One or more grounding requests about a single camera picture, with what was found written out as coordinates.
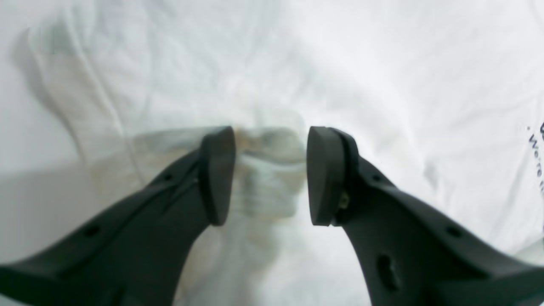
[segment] black plastic bracket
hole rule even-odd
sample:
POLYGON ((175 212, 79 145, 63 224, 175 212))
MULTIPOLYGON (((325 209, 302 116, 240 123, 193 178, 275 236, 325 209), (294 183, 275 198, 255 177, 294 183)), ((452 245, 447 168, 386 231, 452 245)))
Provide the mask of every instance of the black plastic bracket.
POLYGON ((0 266, 0 293, 37 306, 171 306, 193 242, 225 223, 231 127, 51 248, 0 266))
POLYGON ((544 270, 510 258, 398 190, 348 134, 312 127, 307 148, 314 225, 342 226, 373 306, 538 306, 544 270))

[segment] black rubber tip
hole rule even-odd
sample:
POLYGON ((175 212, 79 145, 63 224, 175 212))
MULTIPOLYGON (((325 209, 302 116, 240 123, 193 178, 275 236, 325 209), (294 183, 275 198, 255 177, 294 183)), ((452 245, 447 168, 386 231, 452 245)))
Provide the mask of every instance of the black rubber tip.
POLYGON ((223 225, 227 220, 235 161, 236 143, 231 127, 202 139, 199 186, 208 220, 213 225, 223 225))
POLYGON ((312 126, 306 163, 312 223, 328 226, 344 188, 345 160, 340 136, 330 128, 312 126))

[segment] black plastic arm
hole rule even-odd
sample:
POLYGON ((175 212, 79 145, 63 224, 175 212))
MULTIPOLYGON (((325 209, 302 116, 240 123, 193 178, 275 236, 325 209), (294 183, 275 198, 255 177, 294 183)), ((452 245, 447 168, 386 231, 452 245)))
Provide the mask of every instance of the black plastic arm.
POLYGON ((342 131, 312 127, 314 225, 342 226, 373 306, 538 306, 544 270, 512 259, 398 190, 342 131))
POLYGON ((235 153, 232 128, 205 136, 140 192, 0 266, 0 293, 37 306, 171 306, 193 242, 226 220, 235 153))

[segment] wrinkled cloth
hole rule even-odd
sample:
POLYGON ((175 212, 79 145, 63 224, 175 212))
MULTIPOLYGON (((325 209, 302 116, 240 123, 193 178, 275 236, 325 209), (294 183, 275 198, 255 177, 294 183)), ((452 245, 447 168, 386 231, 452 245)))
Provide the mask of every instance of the wrinkled cloth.
POLYGON ((195 242, 176 305, 370 305, 345 234, 310 222, 312 125, 503 252, 543 236, 526 2, 74 1, 29 44, 104 207, 235 128, 227 223, 195 242))

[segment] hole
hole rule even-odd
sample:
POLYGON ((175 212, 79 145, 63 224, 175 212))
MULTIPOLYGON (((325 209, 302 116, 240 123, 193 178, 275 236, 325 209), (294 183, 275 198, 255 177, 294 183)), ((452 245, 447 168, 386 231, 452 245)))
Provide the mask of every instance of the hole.
POLYGON ((387 255, 378 257, 378 274, 385 287, 393 291, 400 289, 400 278, 391 257, 387 255))
POLYGON ((93 237, 93 236, 96 236, 96 234, 98 234, 99 232, 100 232, 100 227, 95 225, 93 227, 88 228, 83 234, 85 235, 85 237, 93 237))
POLYGON ((446 231, 448 232, 448 234, 454 236, 455 238, 459 238, 462 236, 461 231, 456 228, 448 227, 446 231))

